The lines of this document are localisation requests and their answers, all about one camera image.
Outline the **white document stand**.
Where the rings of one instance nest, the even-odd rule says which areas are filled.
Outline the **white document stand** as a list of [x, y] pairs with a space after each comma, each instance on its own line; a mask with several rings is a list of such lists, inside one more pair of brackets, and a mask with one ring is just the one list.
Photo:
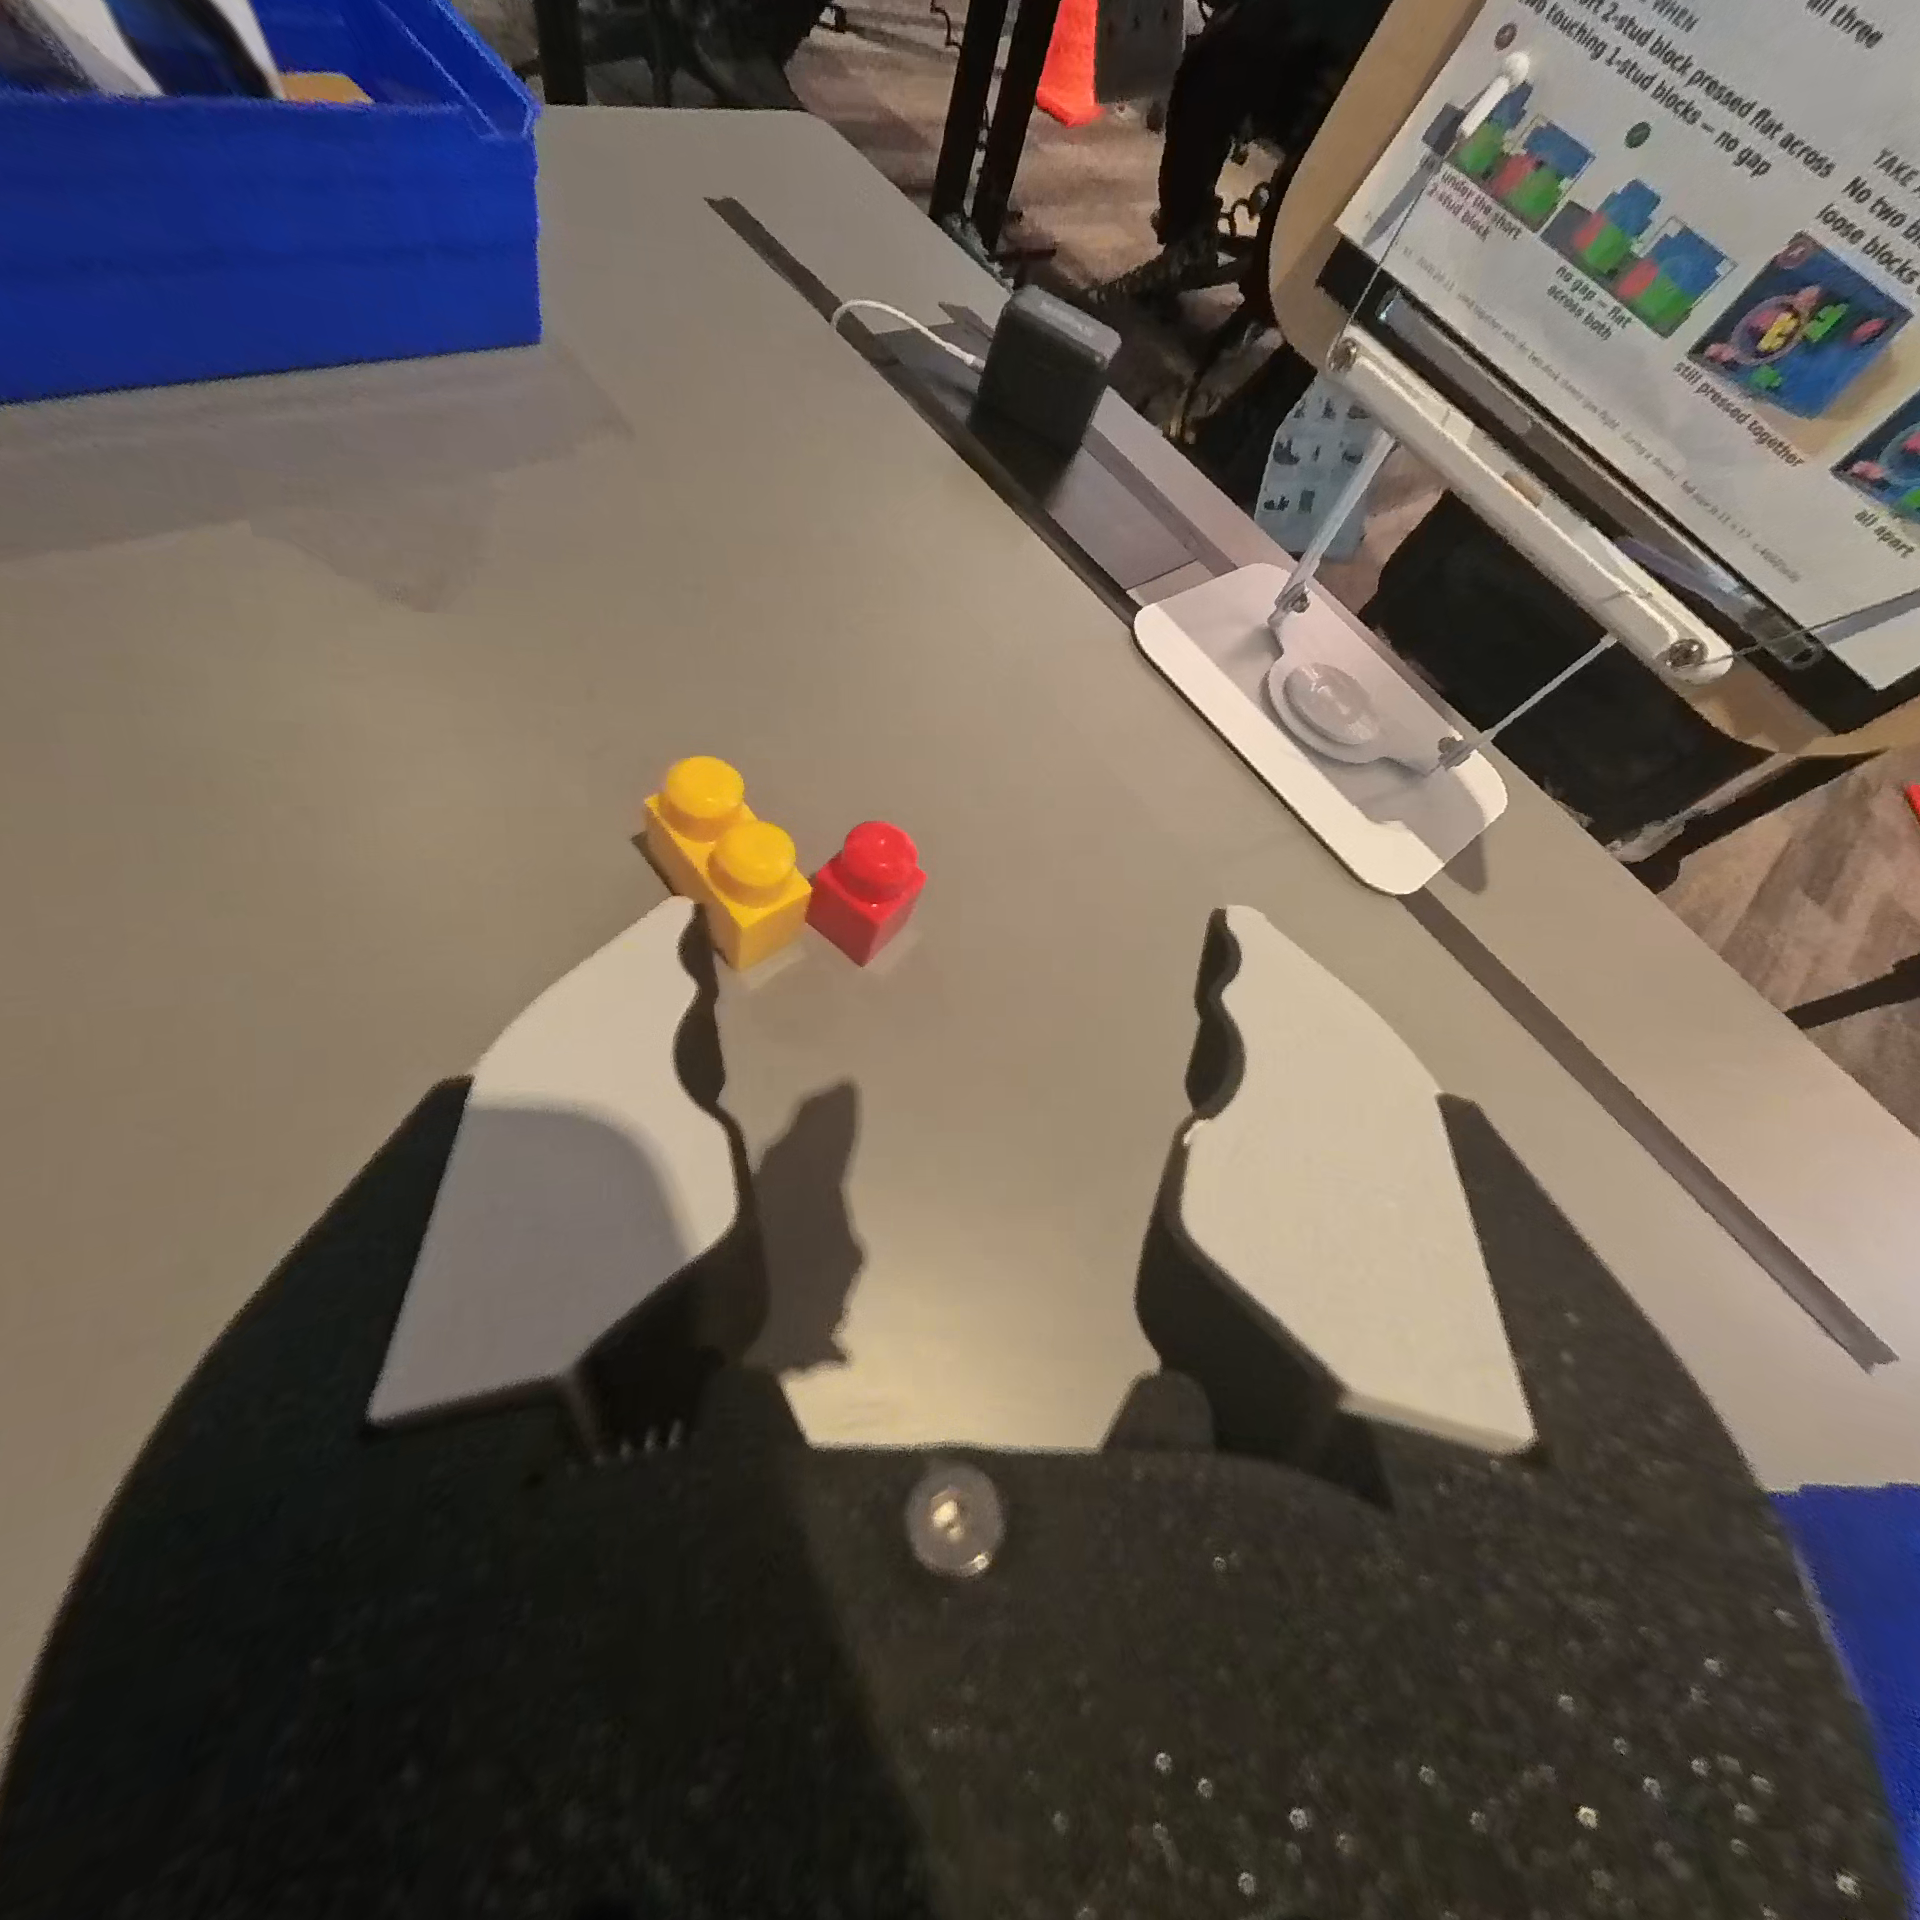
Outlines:
[[[1720, 732], [1771, 750], [1770, 765], [1693, 806], [1684, 824], [1818, 754], [1858, 758], [1916, 741], [1916, 692], [1894, 703], [1848, 689], [1835, 661], [1790, 632], [1340, 237], [1345, 205], [1477, 9], [1387, 5], [1330, 102], [1310, 106], [1262, 255], [1285, 343], [1612, 645]], [[1500, 821], [1505, 782], [1488, 767], [1497, 738], [1571, 678], [1556, 673], [1488, 728], [1460, 719], [1340, 606], [1317, 549], [1236, 567], [1138, 613], [1137, 639], [1355, 877], [1394, 895], [1421, 887]]]

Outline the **black office chair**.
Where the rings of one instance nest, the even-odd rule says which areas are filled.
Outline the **black office chair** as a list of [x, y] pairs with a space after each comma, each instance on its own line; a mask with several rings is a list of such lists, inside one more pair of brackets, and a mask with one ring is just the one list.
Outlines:
[[1627, 864], [1662, 860], [1691, 809], [1774, 758], [1612, 645], [1452, 494], [1386, 559], [1361, 617], [1477, 728], [1571, 672], [1494, 746]]

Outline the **wooden desk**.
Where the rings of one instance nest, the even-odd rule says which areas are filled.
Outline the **wooden desk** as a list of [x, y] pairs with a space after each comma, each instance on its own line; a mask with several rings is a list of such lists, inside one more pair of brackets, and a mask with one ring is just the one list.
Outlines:
[[1038, 106], [1058, 1], [970, 1], [958, 26], [929, 217], [985, 269], [1019, 286], [1057, 255], [1008, 232], [1017, 166]]

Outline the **yellow two-stud mega block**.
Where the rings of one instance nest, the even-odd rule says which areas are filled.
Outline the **yellow two-stud mega block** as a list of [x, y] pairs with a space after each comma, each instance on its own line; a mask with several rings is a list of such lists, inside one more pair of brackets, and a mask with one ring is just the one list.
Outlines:
[[812, 888], [798, 846], [753, 809], [733, 762], [673, 760], [642, 804], [641, 846], [668, 890], [700, 908], [729, 968], [756, 968], [800, 936]]

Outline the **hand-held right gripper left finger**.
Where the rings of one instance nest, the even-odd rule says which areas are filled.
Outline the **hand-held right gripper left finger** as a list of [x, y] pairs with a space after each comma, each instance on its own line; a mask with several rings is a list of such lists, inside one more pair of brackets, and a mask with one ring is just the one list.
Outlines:
[[470, 1071], [368, 1424], [558, 1404], [606, 1455], [690, 1436], [766, 1311], [700, 910], [665, 897]]

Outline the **printed instruction sheet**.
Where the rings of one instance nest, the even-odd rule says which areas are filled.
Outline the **printed instruction sheet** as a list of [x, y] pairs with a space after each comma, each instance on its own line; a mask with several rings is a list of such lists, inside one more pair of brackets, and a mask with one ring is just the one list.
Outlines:
[[1338, 220], [1835, 661], [1916, 692], [1917, 5], [1480, 5]]

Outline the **red mega block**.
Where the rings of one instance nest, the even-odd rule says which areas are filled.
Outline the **red mega block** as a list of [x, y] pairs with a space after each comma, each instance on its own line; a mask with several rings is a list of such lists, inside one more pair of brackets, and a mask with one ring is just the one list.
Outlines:
[[867, 967], [906, 929], [924, 888], [913, 833], [884, 821], [857, 823], [810, 881], [808, 926]]

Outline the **small printed card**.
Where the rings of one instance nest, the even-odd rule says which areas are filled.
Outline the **small printed card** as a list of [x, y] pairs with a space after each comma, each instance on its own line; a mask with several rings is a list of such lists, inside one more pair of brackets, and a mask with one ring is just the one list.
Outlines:
[[1280, 421], [1256, 496], [1256, 526], [1291, 558], [1355, 559], [1378, 474], [1397, 449], [1363, 405], [1325, 377]]

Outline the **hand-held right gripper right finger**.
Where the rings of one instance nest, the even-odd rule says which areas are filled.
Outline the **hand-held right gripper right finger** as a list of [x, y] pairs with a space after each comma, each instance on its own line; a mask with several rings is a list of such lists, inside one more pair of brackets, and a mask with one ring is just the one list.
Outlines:
[[1193, 1001], [1137, 1314], [1212, 1446], [1318, 1457], [1392, 1428], [1526, 1453], [1539, 1428], [1434, 1071], [1244, 902], [1212, 912]]

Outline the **black power adapter cube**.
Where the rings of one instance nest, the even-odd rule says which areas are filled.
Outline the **black power adapter cube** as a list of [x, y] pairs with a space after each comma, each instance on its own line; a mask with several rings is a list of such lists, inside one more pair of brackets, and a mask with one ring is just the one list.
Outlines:
[[1061, 457], [1077, 453], [1120, 345], [1118, 328], [1080, 304], [1038, 282], [1017, 288], [994, 322], [972, 422], [1011, 426]]

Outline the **orange traffic cone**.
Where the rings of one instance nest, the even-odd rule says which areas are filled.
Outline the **orange traffic cone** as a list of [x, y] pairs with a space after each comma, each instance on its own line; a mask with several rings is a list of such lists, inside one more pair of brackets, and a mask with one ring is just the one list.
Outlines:
[[1038, 106], [1062, 127], [1086, 127], [1098, 100], [1098, 1], [1058, 1], [1038, 81]]

